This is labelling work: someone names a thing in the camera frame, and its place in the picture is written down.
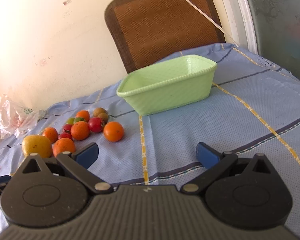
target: plastic basket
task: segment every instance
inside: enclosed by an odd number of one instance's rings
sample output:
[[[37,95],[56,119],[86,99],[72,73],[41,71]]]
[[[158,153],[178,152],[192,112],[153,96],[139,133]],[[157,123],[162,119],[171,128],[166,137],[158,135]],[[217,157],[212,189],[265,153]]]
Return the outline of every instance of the plastic basket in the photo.
[[[128,74],[117,95],[138,114],[155,114],[208,97],[216,68],[216,62],[197,55],[170,59]]]

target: brown chair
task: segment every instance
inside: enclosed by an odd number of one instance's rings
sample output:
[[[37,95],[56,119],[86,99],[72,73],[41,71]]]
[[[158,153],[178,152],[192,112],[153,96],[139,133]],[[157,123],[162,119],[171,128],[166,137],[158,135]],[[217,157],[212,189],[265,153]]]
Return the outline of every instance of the brown chair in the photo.
[[[191,0],[221,26],[212,0]],[[130,73],[173,52],[225,42],[223,33],[185,0],[114,0],[105,20]]]

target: pile of fruit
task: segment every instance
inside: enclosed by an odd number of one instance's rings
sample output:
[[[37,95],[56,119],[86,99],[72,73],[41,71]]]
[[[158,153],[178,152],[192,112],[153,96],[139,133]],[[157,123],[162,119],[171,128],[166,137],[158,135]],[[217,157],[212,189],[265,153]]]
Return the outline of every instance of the pile of fruit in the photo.
[[[118,122],[109,122],[107,111],[101,107],[93,111],[93,117],[86,110],[79,111],[75,117],[69,118],[58,134],[53,127],[44,129],[42,135],[29,135],[23,139],[22,151],[27,157],[30,153],[38,153],[42,158],[49,158],[51,154],[57,156],[62,152],[75,152],[74,139],[81,141],[89,137],[90,131],[100,133],[111,142],[122,139],[124,130]]]

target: beige wall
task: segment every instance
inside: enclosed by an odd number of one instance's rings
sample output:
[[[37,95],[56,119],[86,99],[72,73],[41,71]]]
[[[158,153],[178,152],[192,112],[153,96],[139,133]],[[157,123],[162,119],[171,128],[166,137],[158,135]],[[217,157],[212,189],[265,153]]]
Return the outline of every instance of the beige wall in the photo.
[[[0,96],[28,107],[88,95],[126,75],[104,21],[111,0],[0,0]],[[222,0],[213,0],[230,33]]]

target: plastic bag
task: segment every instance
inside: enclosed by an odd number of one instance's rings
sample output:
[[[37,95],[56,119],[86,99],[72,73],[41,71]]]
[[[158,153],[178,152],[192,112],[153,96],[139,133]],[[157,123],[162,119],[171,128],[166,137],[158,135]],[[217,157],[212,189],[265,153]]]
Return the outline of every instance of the plastic bag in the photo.
[[[0,97],[0,139],[14,134],[15,137],[31,131],[46,114],[43,110],[32,110],[12,101],[7,95]]]

